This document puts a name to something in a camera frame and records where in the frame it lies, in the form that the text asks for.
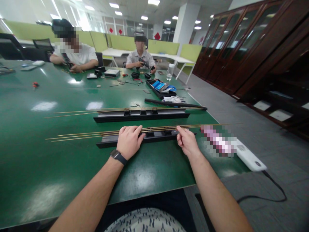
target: wristwatch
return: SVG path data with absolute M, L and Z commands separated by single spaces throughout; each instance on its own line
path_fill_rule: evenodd
M 119 160 L 123 165 L 126 165 L 126 163 L 128 162 L 119 151 L 117 151 L 116 149 L 112 150 L 112 152 L 110 153 L 110 156 L 113 157 L 115 160 Z

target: green partition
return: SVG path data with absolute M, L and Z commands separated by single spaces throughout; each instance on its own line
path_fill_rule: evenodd
M 91 47 L 94 47 L 90 32 L 87 31 L 76 31 L 76 34 L 79 36 L 79 41 L 87 44 Z
M 150 53 L 177 55 L 178 49 L 179 43 L 160 40 L 148 40 L 148 52 Z
M 202 45 L 183 44 L 180 56 L 190 61 L 196 62 L 201 52 Z
M 96 49 L 96 52 L 102 52 L 108 49 L 104 33 L 90 31 L 90 35 L 94 44 L 94 48 Z
M 110 35 L 111 43 L 114 49 L 134 51 L 134 38 L 122 35 Z
M 14 21 L 5 21 L 6 25 L 10 28 L 12 33 L 21 40 L 33 40 L 33 39 L 47 39 L 49 38 L 52 43 L 55 39 L 55 35 L 52 32 L 51 26 L 44 26 L 38 24 L 20 23 Z
M 112 40 L 110 38 L 110 34 L 105 34 L 106 35 L 106 38 L 107 38 L 107 42 L 108 42 L 108 47 L 109 48 L 112 48 L 113 45 L 112 45 Z

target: water bottle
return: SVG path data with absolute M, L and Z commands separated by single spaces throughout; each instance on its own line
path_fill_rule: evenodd
M 166 76 L 167 76 L 167 80 L 170 81 L 172 79 L 173 73 L 174 73 L 174 68 L 175 65 L 174 64 L 169 64 L 168 65 L 168 70 L 166 72 Z

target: red object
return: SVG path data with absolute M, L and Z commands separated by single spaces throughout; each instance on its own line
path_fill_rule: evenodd
M 154 38 L 155 38 L 156 40 L 161 39 L 161 36 L 160 36 L 159 32 L 157 32 L 157 34 L 154 36 Z

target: desk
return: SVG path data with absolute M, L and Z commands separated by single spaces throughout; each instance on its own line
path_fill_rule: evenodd
M 115 61 L 115 57 L 121 57 L 123 54 L 130 54 L 132 51 L 126 51 L 126 50 L 118 50 L 118 49 L 112 49 L 112 48 L 109 48 L 107 50 L 104 50 L 102 51 L 102 54 L 103 54 L 103 59 L 105 60 L 113 60 L 116 67 L 117 67 L 117 64 L 116 64 L 116 61 Z M 174 65 L 175 67 L 177 67 L 177 64 L 178 63 L 183 63 L 183 66 L 180 70 L 180 72 L 178 73 L 177 77 L 176 77 L 176 80 L 178 79 L 178 77 L 180 76 L 180 73 L 182 72 L 183 68 L 186 67 L 186 66 L 190 66 L 192 67 L 191 68 L 191 71 L 190 71 L 190 74 L 188 76 L 188 79 L 186 81 L 185 84 L 188 83 L 189 79 L 190 79 L 190 76 L 192 74 L 192 71 L 194 69 L 194 66 L 195 66 L 195 62 L 193 61 L 190 61 L 188 59 L 185 59 L 181 56 L 177 56 L 177 55 L 169 55 L 169 54 L 157 54 L 157 53 L 151 53 L 151 55 L 153 57 L 160 57 L 161 59 L 165 58 L 165 59 L 171 59 L 171 60 L 174 60 Z
M 17 67 L 23 61 L 1 60 Z M 45 138 L 68 133 L 119 130 L 122 126 L 144 127 L 211 124 L 217 121 L 206 111 L 191 110 L 187 119 L 95 123 L 95 114 L 45 119 L 54 112 L 83 111 L 93 108 L 155 106 L 145 98 L 158 99 L 145 83 L 118 85 L 114 79 L 87 80 L 81 74 L 63 72 L 64 66 L 46 63 L 29 72 L 0 76 L 1 188 L 0 228 L 59 216 L 74 197 L 102 168 L 113 148 L 99 149 L 101 138 L 50 142 Z M 121 70 L 131 74 L 132 70 Z M 166 76 L 155 75 L 164 79 Z M 120 77 L 134 82 L 130 76 Z M 32 83 L 40 85 L 33 89 Z M 171 84 L 198 104 L 174 79 Z M 213 157 L 207 153 L 199 129 L 196 138 L 201 151 L 220 178 L 249 169 L 238 158 Z M 109 204 L 140 198 L 195 185 L 187 157 L 176 141 L 142 144 L 138 153 L 123 169 L 111 194 Z

